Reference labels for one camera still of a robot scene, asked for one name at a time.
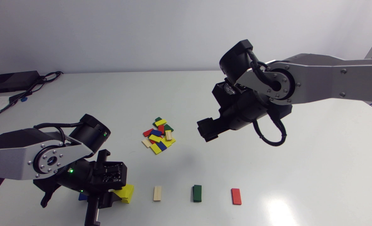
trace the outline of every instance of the circular joint plate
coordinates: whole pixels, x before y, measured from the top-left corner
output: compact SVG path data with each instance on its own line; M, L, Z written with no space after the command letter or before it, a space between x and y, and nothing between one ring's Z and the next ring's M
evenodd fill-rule
M271 92L265 92L267 96L274 99L282 99L288 95L291 88L291 81L285 74L278 72L264 72L264 74L271 81L278 82L281 85L281 89L278 91L271 89Z
M39 173L51 173L54 170L57 170L59 158L59 147L58 146L49 146L40 151L34 159L34 166L37 168Z

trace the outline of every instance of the pile of colored blocks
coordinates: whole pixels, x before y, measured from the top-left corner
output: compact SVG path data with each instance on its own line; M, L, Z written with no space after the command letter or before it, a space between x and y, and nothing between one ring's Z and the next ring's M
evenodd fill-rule
M143 133L143 135L148 138L142 140L142 143L147 148L151 148L155 154L159 154L166 150L176 141L172 137L173 129L166 123L166 120L158 117L153 123L153 125L157 127L157 130L150 129Z

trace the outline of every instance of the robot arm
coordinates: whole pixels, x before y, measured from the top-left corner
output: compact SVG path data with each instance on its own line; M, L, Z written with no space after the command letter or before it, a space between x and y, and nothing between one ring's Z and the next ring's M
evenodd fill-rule
M39 129L56 127L59 132ZM65 136L62 127L75 127ZM33 180L45 192L46 207L60 186L88 196L86 226L98 226L98 210L121 200L110 189L126 185L127 167L123 162L107 162L108 150L99 150L110 130L96 118L85 114L78 123L43 123L31 129L0 135L0 185L4 179ZM98 152L97 161L86 158Z
M197 122L206 142L252 123L261 139L279 146L287 136L281 119L291 113L292 104L328 98L372 101L372 59L298 54L267 65L257 60L252 49L248 40L242 40L220 60L227 77L212 91L220 117ZM257 120L266 114L281 131L281 141L268 141L261 134Z
M69 136L64 136L63 133L38 130L45 127L76 129ZM108 128L87 114L79 123L43 123L31 129L3 133L0 135L0 178L48 178L78 159L93 156L109 135Z

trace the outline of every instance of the white wall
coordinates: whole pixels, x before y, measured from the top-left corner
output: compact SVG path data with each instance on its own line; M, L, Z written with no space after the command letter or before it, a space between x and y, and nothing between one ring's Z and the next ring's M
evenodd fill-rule
M262 61L361 59L372 0L0 0L0 73L218 70L243 39Z

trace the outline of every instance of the yellow block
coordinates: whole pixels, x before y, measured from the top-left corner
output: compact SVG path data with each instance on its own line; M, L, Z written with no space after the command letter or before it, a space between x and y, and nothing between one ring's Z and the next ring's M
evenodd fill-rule
M161 137L159 136L155 136L154 134L150 135L150 137L148 137L150 140L153 140L155 142L160 142L161 141Z
M162 150L160 149L160 147L158 147L158 145L157 145L156 143L153 144L153 145L151 145L150 147L151 147L151 149L153 150L153 152L154 152L155 154L159 154L159 153L162 152Z
M161 142L168 148L172 143L170 141L167 141L166 138L162 138Z
M114 190L113 193L119 196L122 199L123 203L130 203L130 201L132 200L133 191L134 186L127 184L123 186L121 190Z
M154 122L154 124L155 124L156 126L160 126L160 125L163 125L163 124L165 124L165 123L166 123L166 120L159 120L159 121Z
M173 137L172 137L172 140L167 140L167 141L170 142L171 144L173 144L173 143L176 142L175 138L173 138Z

